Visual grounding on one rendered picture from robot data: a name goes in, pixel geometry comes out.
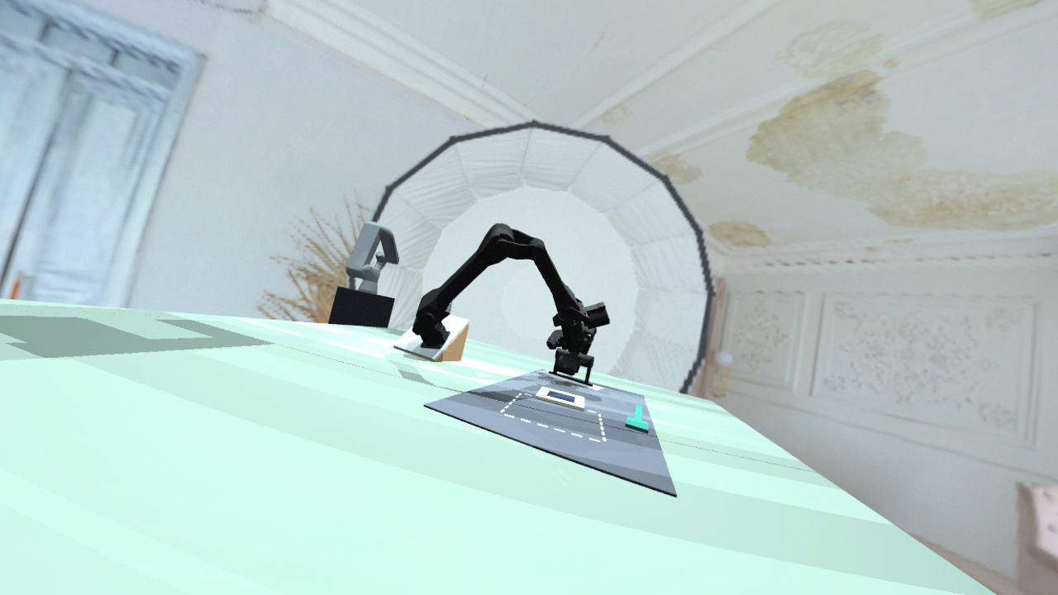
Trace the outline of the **white square tile with dark square centre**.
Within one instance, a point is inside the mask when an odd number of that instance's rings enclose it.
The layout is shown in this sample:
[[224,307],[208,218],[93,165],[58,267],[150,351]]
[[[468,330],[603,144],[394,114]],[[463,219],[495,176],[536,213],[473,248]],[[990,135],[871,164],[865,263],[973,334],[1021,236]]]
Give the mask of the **white square tile with dark square centre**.
[[554,402],[558,404],[564,404],[567,407],[572,407],[572,409],[584,411],[584,397],[562,392],[559,391],[559,389],[541,387],[539,389],[536,398],[546,400],[546,402]]

